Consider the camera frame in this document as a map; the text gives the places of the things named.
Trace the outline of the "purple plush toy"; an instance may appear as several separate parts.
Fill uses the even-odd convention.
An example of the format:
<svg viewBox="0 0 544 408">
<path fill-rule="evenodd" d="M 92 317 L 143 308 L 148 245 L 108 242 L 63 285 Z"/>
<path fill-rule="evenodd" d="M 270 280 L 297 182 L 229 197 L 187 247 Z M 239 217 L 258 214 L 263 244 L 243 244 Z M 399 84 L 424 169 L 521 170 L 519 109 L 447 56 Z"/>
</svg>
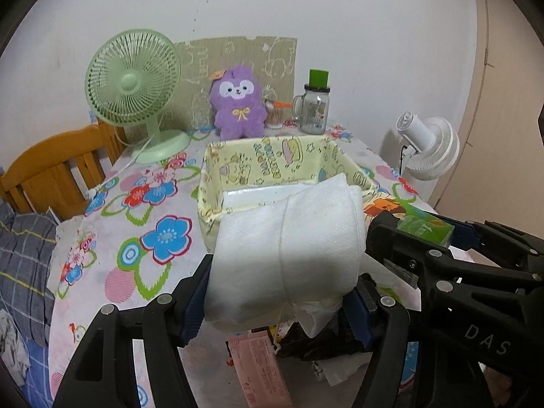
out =
<svg viewBox="0 0 544 408">
<path fill-rule="evenodd" d="M 209 102 L 222 141 L 264 135 L 267 110 L 251 68 L 237 65 L 213 75 Z"/>
</svg>

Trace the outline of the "cotton swab container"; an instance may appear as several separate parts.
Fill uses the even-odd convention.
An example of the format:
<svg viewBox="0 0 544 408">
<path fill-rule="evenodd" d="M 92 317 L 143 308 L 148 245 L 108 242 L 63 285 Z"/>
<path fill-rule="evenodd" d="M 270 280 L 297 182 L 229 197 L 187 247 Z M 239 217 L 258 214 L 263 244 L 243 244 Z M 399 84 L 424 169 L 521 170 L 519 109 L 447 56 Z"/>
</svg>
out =
<svg viewBox="0 0 544 408">
<path fill-rule="evenodd" d="M 265 100 L 265 108 L 267 111 L 265 126 L 268 129 L 280 129 L 285 121 L 284 113 L 292 109 L 292 104 L 277 100 Z"/>
</svg>

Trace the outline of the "green cartoon cardboard panel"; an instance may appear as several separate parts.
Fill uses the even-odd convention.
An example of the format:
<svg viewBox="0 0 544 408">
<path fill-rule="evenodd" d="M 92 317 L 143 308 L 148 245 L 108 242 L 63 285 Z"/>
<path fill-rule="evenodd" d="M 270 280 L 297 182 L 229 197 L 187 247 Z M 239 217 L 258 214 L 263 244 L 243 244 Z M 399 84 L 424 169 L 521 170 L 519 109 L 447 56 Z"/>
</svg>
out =
<svg viewBox="0 0 544 408">
<path fill-rule="evenodd" d="M 236 65 L 253 70 L 265 99 L 290 102 L 293 98 L 297 50 L 294 38 L 219 37 L 181 41 L 175 46 L 181 61 L 181 78 L 163 110 L 163 130 L 212 126 L 215 113 L 208 100 L 211 76 Z"/>
</svg>

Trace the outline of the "white towel pack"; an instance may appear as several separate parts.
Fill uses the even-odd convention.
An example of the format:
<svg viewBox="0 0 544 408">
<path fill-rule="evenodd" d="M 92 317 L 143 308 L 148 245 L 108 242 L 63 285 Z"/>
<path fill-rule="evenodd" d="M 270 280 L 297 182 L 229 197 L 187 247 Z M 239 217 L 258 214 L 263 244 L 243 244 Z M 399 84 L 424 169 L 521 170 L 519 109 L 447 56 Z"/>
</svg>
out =
<svg viewBox="0 0 544 408">
<path fill-rule="evenodd" d="M 224 217 L 206 320 L 227 333 L 294 320 L 315 337 L 357 284 L 364 237 L 362 191 L 344 174 Z"/>
</svg>

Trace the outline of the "glass mug jar green lid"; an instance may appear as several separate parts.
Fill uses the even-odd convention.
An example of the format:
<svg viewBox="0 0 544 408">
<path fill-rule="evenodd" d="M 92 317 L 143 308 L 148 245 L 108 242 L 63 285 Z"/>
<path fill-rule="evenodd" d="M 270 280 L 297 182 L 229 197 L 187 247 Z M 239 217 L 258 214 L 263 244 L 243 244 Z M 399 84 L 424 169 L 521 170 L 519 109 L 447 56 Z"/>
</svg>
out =
<svg viewBox="0 0 544 408">
<path fill-rule="evenodd" d="M 328 71 L 311 69 L 303 95 L 295 96 L 292 102 L 292 115 L 302 133 L 307 135 L 325 133 L 329 94 Z"/>
</svg>

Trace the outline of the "white floor fan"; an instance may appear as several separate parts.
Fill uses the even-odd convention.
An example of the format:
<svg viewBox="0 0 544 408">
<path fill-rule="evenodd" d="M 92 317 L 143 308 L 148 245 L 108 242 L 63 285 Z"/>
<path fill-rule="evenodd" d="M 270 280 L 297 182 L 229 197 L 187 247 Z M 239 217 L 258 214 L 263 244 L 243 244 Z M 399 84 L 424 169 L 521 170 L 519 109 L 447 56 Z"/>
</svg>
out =
<svg viewBox="0 0 544 408">
<path fill-rule="evenodd" d="M 420 119 L 416 114 L 406 112 L 397 119 L 395 128 L 404 140 L 399 173 L 407 171 L 416 180 L 433 181 L 456 163 L 459 137 L 443 117 Z"/>
</svg>

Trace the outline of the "black plastic bag roll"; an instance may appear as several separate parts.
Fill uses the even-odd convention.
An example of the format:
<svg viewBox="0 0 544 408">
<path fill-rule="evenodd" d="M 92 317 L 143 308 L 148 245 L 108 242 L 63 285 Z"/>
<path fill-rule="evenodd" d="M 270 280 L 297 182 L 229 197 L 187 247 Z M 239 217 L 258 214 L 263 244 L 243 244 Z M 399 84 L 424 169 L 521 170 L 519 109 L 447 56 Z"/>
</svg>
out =
<svg viewBox="0 0 544 408">
<path fill-rule="evenodd" d="M 312 362 L 369 352 L 370 350 L 355 338 L 347 320 L 334 317 L 313 338 L 310 338 L 302 325 L 295 321 L 279 342 L 277 356 Z"/>
</svg>

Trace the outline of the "floral tablecloth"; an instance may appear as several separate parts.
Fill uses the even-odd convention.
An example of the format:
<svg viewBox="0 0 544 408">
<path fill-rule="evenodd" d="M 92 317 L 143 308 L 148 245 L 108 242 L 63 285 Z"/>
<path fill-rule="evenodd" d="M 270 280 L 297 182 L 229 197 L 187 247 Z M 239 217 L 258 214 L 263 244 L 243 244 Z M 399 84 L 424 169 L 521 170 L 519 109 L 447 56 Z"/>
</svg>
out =
<svg viewBox="0 0 544 408">
<path fill-rule="evenodd" d="M 97 311 L 112 303 L 121 310 L 144 307 L 171 292 L 193 274 L 206 254 L 197 215 L 199 176 L 205 147 L 219 140 L 215 130 L 193 131 L 187 149 L 162 162 L 133 164 L 116 170 L 130 157 L 114 164 L 113 178 L 102 187 L 83 216 L 69 248 L 58 246 L 63 266 L 56 280 L 50 334 L 50 387 L 55 397 L 69 362 Z M 377 182 L 380 193 L 434 212 L 416 190 L 366 144 L 341 125 L 327 129 L 363 172 Z M 156 244 L 142 246 L 145 235 L 158 236 L 163 224 L 181 230 L 182 254 L 171 254 Z M 184 370 L 199 407 L 249 407 L 234 367 L 227 364 L 228 336 L 202 325 L 197 337 L 180 350 Z"/>
</svg>

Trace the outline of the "yellow cartoon fabric box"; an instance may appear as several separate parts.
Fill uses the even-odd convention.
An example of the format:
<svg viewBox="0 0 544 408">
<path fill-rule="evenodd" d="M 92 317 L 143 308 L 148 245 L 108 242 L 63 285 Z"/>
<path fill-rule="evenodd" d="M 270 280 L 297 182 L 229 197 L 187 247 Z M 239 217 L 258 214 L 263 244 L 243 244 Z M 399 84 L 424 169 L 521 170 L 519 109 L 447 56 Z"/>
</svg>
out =
<svg viewBox="0 0 544 408">
<path fill-rule="evenodd" d="M 206 248 L 213 252 L 227 214 L 271 204 L 308 185 L 343 173 L 364 202 L 378 193 L 335 141 L 322 135 L 265 136 L 214 142 L 205 148 L 197 193 L 197 215 Z"/>
</svg>

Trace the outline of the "green desk fan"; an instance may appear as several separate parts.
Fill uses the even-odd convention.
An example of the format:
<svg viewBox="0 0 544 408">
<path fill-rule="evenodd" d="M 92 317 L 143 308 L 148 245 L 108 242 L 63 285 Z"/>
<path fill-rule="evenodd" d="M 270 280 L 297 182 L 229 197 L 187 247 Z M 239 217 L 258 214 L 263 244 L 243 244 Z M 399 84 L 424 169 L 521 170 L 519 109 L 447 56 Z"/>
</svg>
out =
<svg viewBox="0 0 544 408">
<path fill-rule="evenodd" d="M 136 163 L 155 163 L 184 151 L 189 135 L 163 130 L 159 116 L 181 78 L 174 44 L 152 30 L 123 31 L 107 40 L 91 59 L 85 76 L 88 105 L 98 119 L 115 127 L 144 125 L 148 137 L 132 151 Z"/>
</svg>

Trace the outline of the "grey plaid pillow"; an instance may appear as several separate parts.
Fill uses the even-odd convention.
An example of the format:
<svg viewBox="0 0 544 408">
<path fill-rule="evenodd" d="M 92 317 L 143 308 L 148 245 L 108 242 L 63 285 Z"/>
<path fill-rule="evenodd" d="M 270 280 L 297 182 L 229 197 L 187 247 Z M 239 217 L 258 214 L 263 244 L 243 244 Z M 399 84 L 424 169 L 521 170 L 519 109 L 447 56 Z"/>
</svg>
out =
<svg viewBox="0 0 544 408">
<path fill-rule="evenodd" d="M 18 330 L 47 347 L 54 295 L 47 288 L 56 224 L 47 214 L 19 214 L 1 204 L 1 308 Z"/>
</svg>

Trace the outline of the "pink mask packet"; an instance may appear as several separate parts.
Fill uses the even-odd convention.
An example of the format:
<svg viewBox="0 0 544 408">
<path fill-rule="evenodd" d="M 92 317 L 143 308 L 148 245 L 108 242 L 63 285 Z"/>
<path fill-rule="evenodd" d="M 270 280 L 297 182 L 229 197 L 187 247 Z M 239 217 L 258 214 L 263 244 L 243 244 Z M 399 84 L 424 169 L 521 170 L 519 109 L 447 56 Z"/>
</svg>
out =
<svg viewBox="0 0 544 408">
<path fill-rule="evenodd" d="M 249 407 L 293 407 L 266 331 L 235 335 L 229 338 L 228 343 Z"/>
</svg>

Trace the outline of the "white crumpled cloth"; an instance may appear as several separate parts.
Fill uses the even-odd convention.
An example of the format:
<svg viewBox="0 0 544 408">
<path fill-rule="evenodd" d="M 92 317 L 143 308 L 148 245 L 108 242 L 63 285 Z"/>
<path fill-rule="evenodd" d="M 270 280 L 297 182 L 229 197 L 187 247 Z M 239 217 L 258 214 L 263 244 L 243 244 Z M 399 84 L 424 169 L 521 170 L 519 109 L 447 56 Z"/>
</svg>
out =
<svg viewBox="0 0 544 408">
<path fill-rule="evenodd" d="M 55 241 L 57 244 L 61 242 L 72 242 L 78 235 L 79 228 L 83 221 L 83 216 L 75 216 L 60 222 L 56 226 Z"/>
</svg>

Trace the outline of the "beige gauze roll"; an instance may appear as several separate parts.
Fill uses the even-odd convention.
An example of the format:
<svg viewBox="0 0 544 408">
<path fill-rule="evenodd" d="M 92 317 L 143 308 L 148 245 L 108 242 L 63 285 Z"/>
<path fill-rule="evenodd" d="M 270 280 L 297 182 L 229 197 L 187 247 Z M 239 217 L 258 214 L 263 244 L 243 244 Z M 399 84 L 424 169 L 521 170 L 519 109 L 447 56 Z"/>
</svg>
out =
<svg viewBox="0 0 544 408">
<path fill-rule="evenodd" d="M 371 353 L 356 353 L 312 362 L 312 371 L 318 381 L 335 387 L 354 375 L 371 361 Z"/>
</svg>

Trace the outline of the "green tissue pack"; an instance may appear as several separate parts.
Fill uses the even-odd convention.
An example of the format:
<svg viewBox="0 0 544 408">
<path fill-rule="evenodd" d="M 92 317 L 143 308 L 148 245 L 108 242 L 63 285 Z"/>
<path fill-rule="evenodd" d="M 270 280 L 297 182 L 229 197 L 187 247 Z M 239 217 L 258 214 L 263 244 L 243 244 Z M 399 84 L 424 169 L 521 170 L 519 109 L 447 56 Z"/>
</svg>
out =
<svg viewBox="0 0 544 408">
<path fill-rule="evenodd" d="M 363 206 L 365 223 L 383 223 L 411 236 L 448 247 L 454 226 L 407 201 L 379 194 Z"/>
</svg>

